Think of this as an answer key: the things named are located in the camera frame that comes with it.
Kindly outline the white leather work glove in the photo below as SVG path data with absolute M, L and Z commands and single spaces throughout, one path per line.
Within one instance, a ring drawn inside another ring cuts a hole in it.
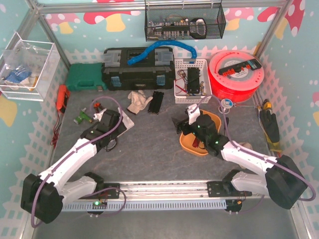
M 143 90 L 138 90 L 137 92 L 131 91 L 128 95 L 128 99 L 131 100 L 131 104 L 127 107 L 127 110 L 136 115 L 145 109 L 153 97 L 150 96 L 147 98 Z

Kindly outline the white peg base plate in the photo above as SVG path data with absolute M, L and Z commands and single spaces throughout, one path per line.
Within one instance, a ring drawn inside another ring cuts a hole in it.
M 122 120 L 119 126 L 111 133 L 112 138 L 119 137 L 125 132 L 130 130 L 134 126 L 134 122 L 129 118 L 129 116 L 122 110 Z

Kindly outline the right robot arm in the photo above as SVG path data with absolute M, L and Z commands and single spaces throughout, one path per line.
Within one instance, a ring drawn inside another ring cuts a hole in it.
M 183 120 L 172 119 L 177 133 L 193 135 L 208 154 L 251 171 L 231 170 L 221 181 L 208 182 L 210 197 L 257 193 L 270 197 L 281 208 L 290 209 L 309 187 L 290 157 L 264 155 L 231 141 L 219 133 L 217 121 L 198 109 L 196 104 L 189 106 L 186 114 L 188 116 Z

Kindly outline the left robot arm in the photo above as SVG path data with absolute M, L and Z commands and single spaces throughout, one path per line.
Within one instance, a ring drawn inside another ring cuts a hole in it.
M 104 179 L 93 172 L 70 182 L 71 176 L 102 149 L 111 149 L 118 137 L 135 124 L 118 109 L 104 109 L 94 115 L 96 122 L 82 132 L 74 146 L 39 175 L 29 174 L 23 182 L 21 208 L 43 223 L 54 221 L 62 208 L 80 198 L 100 194 Z

